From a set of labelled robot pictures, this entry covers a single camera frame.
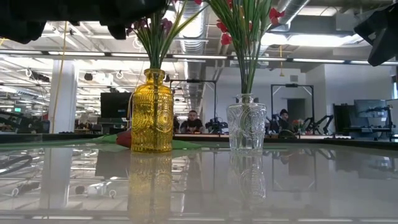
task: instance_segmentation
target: pillar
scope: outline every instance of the pillar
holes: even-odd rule
[[[61,61],[54,60],[52,68],[49,120],[50,133],[73,131],[75,128],[76,94],[79,70],[73,61],[64,61],[61,70]]]
[[[51,148],[45,149],[44,153],[40,208],[65,208],[69,197],[73,149]]]

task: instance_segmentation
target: glass table surface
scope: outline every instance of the glass table surface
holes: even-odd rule
[[[393,223],[398,153],[266,144],[0,151],[0,223]]]

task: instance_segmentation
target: door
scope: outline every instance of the door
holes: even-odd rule
[[[305,120],[305,99],[287,99],[287,112],[290,122],[295,119]]]

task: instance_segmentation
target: computer monitor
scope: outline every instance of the computer monitor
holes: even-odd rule
[[[356,116],[359,118],[386,118],[385,100],[354,100]]]
[[[101,93],[102,118],[127,118],[131,93]]]

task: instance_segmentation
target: ceiling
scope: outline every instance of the ceiling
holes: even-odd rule
[[[349,35],[352,33],[338,30],[344,24],[336,19],[336,15],[345,15],[349,18],[358,18],[354,15],[361,14],[368,10],[386,6],[391,1],[378,0],[311,0],[298,14],[290,24],[290,31],[282,32],[287,38],[295,34],[319,34],[329,35]],[[233,46],[224,47],[220,44],[221,31],[216,27],[216,16],[207,9],[203,15],[203,23],[205,26],[203,37],[193,38],[197,42],[204,42],[203,53],[205,55],[231,55],[234,52]],[[334,27],[328,27],[325,24],[334,24]],[[73,27],[68,25],[69,29],[64,30],[64,22],[48,22],[41,38],[27,45],[22,45],[10,40],[2,42],[0,49],[13,50],[55,50],[62,51],[63,34],[66,35],[66,50],[79,52],[142,52],[144,49],[137,41],[134,35],[127,40],[114,40],[106,27],[101,26],[99,22],[81,22],[80,26]],[[185,30],[182,34],[189,36],[190,30]],[[171,54],[184,54],[181,45],[187,43],[186,38],[181,36],[175,40],[170,48]],[[264,48],[264,54],[271,57],[300,57],[300,58],[343,58],[366,60],[370,52],[370,46],[363,42],[355,42],[350,46],[342,47],[306,47],[299,45],[270,45]],[[135,61],[117,61],[117,60],[75,60],[80,68],[79,86],[78,88],[78,111],[91,111],[98,114],[100,108],[100,93],[108,92],[111,82],[113,85],[128,86],[121,91],[133,91],[134,87],[144,82],[145,77],[143,71],[149,67],[149,63],[143,60]],[[191,77],[192,64],[198,65],[199,69],[205,66],[214,66],[215,63],[204,63],[203,61],[169,61],[164,62],[162,69],[171,79],[185,80]],[[314,65],[309,63],[285,63],[284,68],[297,68],[302,72],[306,72]],[[269,62],[268,69],[280,68],[280,62]],[[52,75],[52,59],[50,58],[29,58],[27,57],[0,57],[0,83],[15,84],[45,84],[42,81],[33,80],[28,77],[27,69],[39,72],[51,79]],[[85,73],[95,72],[98,77],[93,81],[84,79]],[[93,85],[104,85],[103,88],[92,88]],[[173,88],[176,89],[176,97],[186,101],[186,109],[179,111],[185,114],[190,109],[200,110],[199,103],[201,100],[200,85],[190,85],[187,83],[173,82]],[[35,105],[34,108],[46,108],[49,104],[49,87],[2,87],[0,88],[0,106],[10,104]],[[36,98],[41,104],[29,103],[28,101]],[[17,99],[21,98],[25,103],[21,103]]]

